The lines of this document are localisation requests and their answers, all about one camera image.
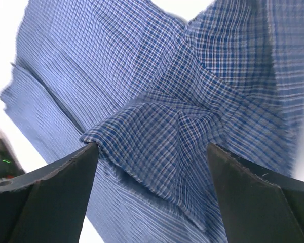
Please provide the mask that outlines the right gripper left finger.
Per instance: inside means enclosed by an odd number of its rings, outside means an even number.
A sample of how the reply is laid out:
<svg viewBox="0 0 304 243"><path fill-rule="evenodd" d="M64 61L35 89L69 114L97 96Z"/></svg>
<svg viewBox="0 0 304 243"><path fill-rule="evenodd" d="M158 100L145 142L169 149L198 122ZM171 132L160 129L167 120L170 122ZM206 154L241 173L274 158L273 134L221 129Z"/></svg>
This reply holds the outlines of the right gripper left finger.
<svg viewBox="0 0 304 243"><path fill-rule="evenodd" d="M98 154L90 143L0 182L0 242L79 242Z"/></svg>

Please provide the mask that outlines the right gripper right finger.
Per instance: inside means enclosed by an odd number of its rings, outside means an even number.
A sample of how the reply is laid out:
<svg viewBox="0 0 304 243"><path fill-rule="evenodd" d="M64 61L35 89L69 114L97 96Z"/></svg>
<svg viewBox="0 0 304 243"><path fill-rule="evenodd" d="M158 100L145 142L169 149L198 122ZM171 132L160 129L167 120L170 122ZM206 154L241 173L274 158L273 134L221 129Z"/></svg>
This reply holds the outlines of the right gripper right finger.
<svg viewBox="0 0 304 243"><path fill-rule="evenodd" d="M228 242L304 242L304 181L207 147Z"/></svg>

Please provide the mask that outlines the blue checkered long sleeve shirt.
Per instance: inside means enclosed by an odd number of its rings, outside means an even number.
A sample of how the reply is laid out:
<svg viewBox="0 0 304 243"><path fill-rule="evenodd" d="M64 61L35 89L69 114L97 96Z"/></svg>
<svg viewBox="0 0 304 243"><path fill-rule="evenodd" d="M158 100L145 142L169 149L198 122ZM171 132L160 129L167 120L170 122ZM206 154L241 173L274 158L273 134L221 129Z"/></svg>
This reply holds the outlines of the blue checkered long sleeve shirt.
<svg viewBox="0 0 304 243"><path fill-rule="evenodd" d="M289 176L304 121L304 1L214 1L185 22L151 1L30 1L6 114L42 158L99 158L104 242L227 242L218 144Z"/></svg>

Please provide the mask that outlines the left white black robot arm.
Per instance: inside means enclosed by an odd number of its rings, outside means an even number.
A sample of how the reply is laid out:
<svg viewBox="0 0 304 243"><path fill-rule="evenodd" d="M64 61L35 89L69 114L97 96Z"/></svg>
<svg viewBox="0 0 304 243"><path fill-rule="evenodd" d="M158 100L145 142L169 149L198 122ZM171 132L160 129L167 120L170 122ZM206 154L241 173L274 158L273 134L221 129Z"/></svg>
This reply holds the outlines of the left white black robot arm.
<svg viewBox="0 0 304 243"><path fill-rule="evenodd" d="M12 179L25 174L25 170L12 153L8 144L0 138L0 179Z"/></svg>

